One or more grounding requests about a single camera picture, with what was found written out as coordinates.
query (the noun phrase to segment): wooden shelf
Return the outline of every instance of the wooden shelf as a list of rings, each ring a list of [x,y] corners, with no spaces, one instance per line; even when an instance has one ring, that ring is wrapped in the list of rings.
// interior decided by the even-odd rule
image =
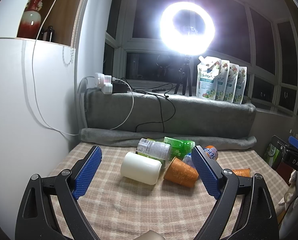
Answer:
[[[27,38],[15,38],[15,40],[33,41],[33,42],[35,42],[34,39],[27,39]],[[52,44],[57,44],[57,45],[60,45],[60,46],[65,46],[65,47],[70,48],[70,46],[67,46],[67,45],[64,45],[64,44],[55,43],[55,42],[41,41],[41,40],[37,40],[37,42],[52,43]]]
[[[73,37],[77,16],[82,0],[57,0],[48,18],[46,19],[43,29],[52,25],[55,30],[53,43],[66,46],[73,46]],[[43,7],[39,11],[41,21],[45,19],[54,0],[44,0]]]

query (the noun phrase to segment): paper cup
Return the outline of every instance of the paper cup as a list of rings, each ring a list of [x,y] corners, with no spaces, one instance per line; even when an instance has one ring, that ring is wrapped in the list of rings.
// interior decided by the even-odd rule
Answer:
[[[194,187],[198,176],[196,169],[174,157],[163,178],[186,187]]]
[[[237,176],[251,177],[251,170],[250,170],[250,168],[248,168],[248,169],[232,170],[232,171]]]

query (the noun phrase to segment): white cable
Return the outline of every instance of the white cable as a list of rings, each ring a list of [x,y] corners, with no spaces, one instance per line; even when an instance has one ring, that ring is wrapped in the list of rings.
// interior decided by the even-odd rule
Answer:
[[[79,86],[78,86],[78,97],[79,97],[79,110],[81,111],[81,84],[82,84],[82,82],[86,79],[87,80],[87,85],[88,85],[88,78],[95,78],[95,77],[93,77],[93,76],[86,76],[86,77],[84,77],[81,81],[80,81],[80,83],[79,83]],[[81,111],[81,113],[80,113],[80,118],[81,118],[81,123],[84,125],[85,124],[85,121],[83,121],[83,116],[82,116],[82,114],[83,114],[83,112]]]
[[[54,127],[50,126],[48,123],[46,123],[45,119],[43,118],[42,114],[41,114],[41,111],[39,109],[39,106],[38,106],[38,101],[37,101],[37,93],[36,93],[36,82],[35,82],[35,75],[34,75],[34,52],[35,52],[35,47],[36,47],[36,43],[37,43],[37,40],[38,40],[38,37],[39,37],[39,34],[40,34],[40,31],[44,25],[44,23],[46,22],[47,20],[47,17],[49,16],[53,6],[55,5],[57,0],[54,0],[53,4],[51,5],[48,13],[47,13],[47,16],[45,17],[43,23],[41,24],[40,26],[40,29],[38,31],[38,34],[37,34],[37,37],[36,37],[36,40],[35,40],[35,44],[34,44],[34,48],[32,50],[32,57],[31,57],[31,70],[32,70],[32,79],[33,79],[33,82],[34,82],[34,93],[35,93],[35,101],[36,101],[36,105],[37,105],[37,109],[38,109],[38,112],[39,112],[39,115],[41,117],[41,119],[43,120],[43,122],[46,124],[46,126],[44,124],[42,124],[44,127],[48,128],[48,129],[51,129],[51,130],[54,130],[54,131],[57,131],[57,132],[60,132],[62,134],[67,134],[67,135],[71,135],[71,136],[77,136],[79,134],[71,134],[71,133],[66,133],[66,132],[63,132],[63,131],[60,131],[58,129],[55,129]]]
[[[124,81],[121,80],[121,79],[118,79],[118,78],[112,78],[112,81],[115,81],[115,80],[119,80],[119,81],[124,82]],[[130,110],[130,112],[129,112],[127,118],[126,118],[121,124],[119,124],[118,126],[116,126],[115,128],[112,128],[112,129],[110,129],[110,130],[114,130],[114,129],[118,128],[119,126],[123,125],[123,124],[127,121],[127,119],[129,118],[129,116],[130,116],[130,114],[131,114],[131,112],[132,112],[132,110],[133,110],[133,105],[134,105],[134,102],[135,102],[135,101],[134,101],[134,98],[133,98],[133,92],[132,92],[132,89],[131,89],[130,85],[129,85],[127,82],[124,82],[124,83],[129,87],[129,89],[130,89],[130,91],[131,91],[131,95],[132,95],[132,107],[131,107],[131,110]]]

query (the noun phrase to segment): checkered cloth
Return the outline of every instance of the checkered cloth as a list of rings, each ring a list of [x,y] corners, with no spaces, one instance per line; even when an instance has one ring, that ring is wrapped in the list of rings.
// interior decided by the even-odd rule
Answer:
[[[51,173],[72,168],[84,158],[93,144],[80,143]],[[163,179],[160,174],[156,185],[150,186],[122,177],[120,165],[127,152],[136,148],[101,146],[103,159],[85,196],[78,203],[89,223],[101,240],[132,240],[148,230],[154,230],[166,239],[193,239],[207,219],[215,199],[208,195],[201,180],[194,188],[187,188]],[[261,173],[268,185],[275,206],[287,191],[283,179],[253,150],[219,151],[218,163],[222,168],[251,168],[252,175]],[[240,204],[236,203],[223,233],[231,233]],[[72,237],[53,196],[55,213],[65,236]]]

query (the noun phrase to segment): ring light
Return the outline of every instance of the ring light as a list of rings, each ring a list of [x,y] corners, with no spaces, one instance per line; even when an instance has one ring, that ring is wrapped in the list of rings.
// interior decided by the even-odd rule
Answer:
[[[202,35],[182,35],[173,24],[173,17],[181,10],[190,10],[199,14],[205,22],[205,32]],[[163,12],[160,21],[161,38],[172,50],[186,55],[204,53],[215,36],[215,27],[209,14],[200,6],[190,2],[171,4]]]

